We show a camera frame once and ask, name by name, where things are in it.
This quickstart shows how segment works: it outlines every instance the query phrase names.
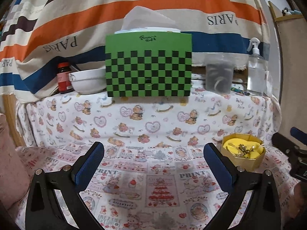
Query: clear spray bottle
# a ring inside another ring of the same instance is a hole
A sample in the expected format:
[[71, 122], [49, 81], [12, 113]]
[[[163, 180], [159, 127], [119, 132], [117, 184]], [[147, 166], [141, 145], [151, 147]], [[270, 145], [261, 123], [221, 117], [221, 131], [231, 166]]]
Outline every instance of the clear spray bottle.
[[250, 44], [247, 51], [253, 49], [253, 54], [248, 58], [248, 86], [247, 91], [256, 95], [262, 96], [266, 87], [265, 81], [265, 63], [263, 57], [260, 55], [258, 46], [259, 39], [250, 39]]

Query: white spray nozzle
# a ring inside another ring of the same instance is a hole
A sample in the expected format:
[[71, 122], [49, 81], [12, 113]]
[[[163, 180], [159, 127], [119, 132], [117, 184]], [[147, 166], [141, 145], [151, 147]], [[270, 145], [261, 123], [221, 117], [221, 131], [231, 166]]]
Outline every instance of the white spray nozzle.
[[248, 46], [248, 52], [251, 51], [251, 49], [253, 48], [253, 54], [257, 54], [260, 55], [260, 51], [258, 49], [258, 46], [260, 44], [260, 40], [258, 38], [251, 38], [250, 39], [250, 44]]

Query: container lid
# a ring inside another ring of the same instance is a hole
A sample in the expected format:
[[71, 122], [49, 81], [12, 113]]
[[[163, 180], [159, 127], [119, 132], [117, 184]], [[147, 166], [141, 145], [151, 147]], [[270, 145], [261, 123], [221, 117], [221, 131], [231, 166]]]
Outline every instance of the container lid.
[[58, 64], [58, 68], [61, 68], [61, 67], [69, 67], [69, 66], [70, 66], [69, 62], [62, 62], [62, 63], [59, 63], [59, 64]]

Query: metal bolt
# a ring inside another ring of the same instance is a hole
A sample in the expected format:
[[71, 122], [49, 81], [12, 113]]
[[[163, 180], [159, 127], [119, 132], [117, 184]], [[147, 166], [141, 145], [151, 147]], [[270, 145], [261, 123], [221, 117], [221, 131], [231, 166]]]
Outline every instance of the metal bolt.
[[237, 166], [237, 170], [238, 170], [239, 172], [244, 172], [244, 171], [245, 171], [245, 168], [242, 168], [241, 166]]
[[272, 172], [271, 172], [270, 170], [266, 170], [266, 171], [265, 171], [265, 174], [266, 174], [267, 176], [270, 176], [270, 175], [272, 175]]
[[35, 173], [36, 173], [37, 175], [41, 174], [42, 172], [43, 172], [43, 171], [42, 171], [41, 169], [38, 169], [38, 170], [35, 171]]
[[71, 169], [71, 166], [70, 165], [65, 165], [64, 167], [63, 167], [63, 170], [64, 171], [68, 171], [68, 170], [70, 170]]

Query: pink cushion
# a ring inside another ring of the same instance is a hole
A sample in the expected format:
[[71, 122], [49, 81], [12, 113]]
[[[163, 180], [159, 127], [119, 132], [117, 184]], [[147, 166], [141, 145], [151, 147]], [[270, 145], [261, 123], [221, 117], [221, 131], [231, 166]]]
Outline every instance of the pink cushion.
[[0, 201], [6, 209], [20, 200], [30, 184], [29, 175], [15, 151], [4, 114], [0, 114]]

